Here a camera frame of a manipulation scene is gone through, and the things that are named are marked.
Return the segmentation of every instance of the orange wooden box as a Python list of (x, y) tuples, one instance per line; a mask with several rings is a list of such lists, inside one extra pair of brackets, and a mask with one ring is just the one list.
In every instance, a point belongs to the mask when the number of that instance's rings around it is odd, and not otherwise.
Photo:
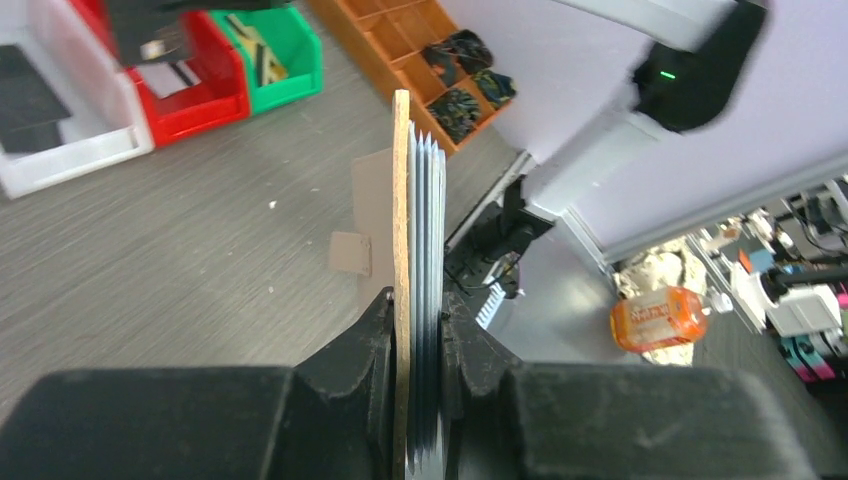
[(458, 152), (486, 128), (497, 111), (474, 81), (460, 72), (454, 85), (471, 93), (480, 104), (476, 129), (459, 144), (453, 143), (427, 106), (448, 91), (421, 51), (441, 42), (459, 28), (436, 0), (308, 0), (309, 6), (332, 33), (380, 95), (391, 102), (397, 89), (412, 94), (410, 117), (417, 127), (433, 134), (447, 155)]

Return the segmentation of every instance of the orange liquid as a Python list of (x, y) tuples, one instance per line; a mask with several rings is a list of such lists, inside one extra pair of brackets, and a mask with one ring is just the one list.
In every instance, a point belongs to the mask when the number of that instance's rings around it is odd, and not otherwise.
[(696, 342), (707, 333), (708, 323), (698, 294), (666, 287), (618, 302), (610, 327), (619, 347), (644, 353)]

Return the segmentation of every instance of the green bin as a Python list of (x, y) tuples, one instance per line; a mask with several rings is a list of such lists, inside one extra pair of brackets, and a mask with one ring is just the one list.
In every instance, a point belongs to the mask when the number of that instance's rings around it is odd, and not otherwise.
[[(260, 86), (255, 65), (226, 18), (235, 14), (247, 27), (254, 27), (288, 71), (288, 77)], [(324, 88), (321, 39), (292, 6), (257, 11), (212, 10), (209, 15), (244, 60), (251, 115), (319, 93)]]

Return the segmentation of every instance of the storage bin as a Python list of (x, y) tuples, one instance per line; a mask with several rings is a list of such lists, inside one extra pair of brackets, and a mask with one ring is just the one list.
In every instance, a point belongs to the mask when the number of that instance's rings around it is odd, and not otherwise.
[[(117, 47), (101, 0), (68, 0), (112, 54)], [(126, 69), (135, 83), (153, 142), (164, 147), (179, 140), (250, 116), (250, 102), (241, 56), (206, 12), (183, 15), (194, 58), (186, 63), (200, 83), (158, 98), (138, 68)]]
[(7, 0), (3, 7), (0, 45), (17, 45), (70, 114), (57, 124), (60, 146), (0, 149), (0, 183), (9, 198), (153, 150), (135, 87), (66, 0)]
[(454, 85), (480, 105), (474, 131), (454, 143), (427, 107), (448, 91), (422, 55), (424, 47), (459, 31), (436, 0), (308, 0), (309, 6), (388, 102), (396, 89), (412, 93), (410, 117), (450, 155), (506, 109), (489, 105), (464, 72)]
[[(259, 32), (287, 70), (288, 76), (284, 80), (260, 86), (251, 55), (226, 21), (230, 14), (234, 14), (241, 24), (254, 27)], [(213, 10), (209, 15), (242, 57), (252, 114), (315, 95), (324, 88), (321, 40), (294, 7), (251, 12)]]

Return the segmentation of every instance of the orange bottle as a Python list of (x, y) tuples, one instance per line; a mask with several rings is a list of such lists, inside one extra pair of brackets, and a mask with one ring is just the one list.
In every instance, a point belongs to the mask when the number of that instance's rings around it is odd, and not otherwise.
[(712, 290), (708, 297), (683, 287), (622, 300), (610, 314), (615, 343), (633, 353), (697, 342), (707, 333), (707, 316), (733, 309), (730, 297)]

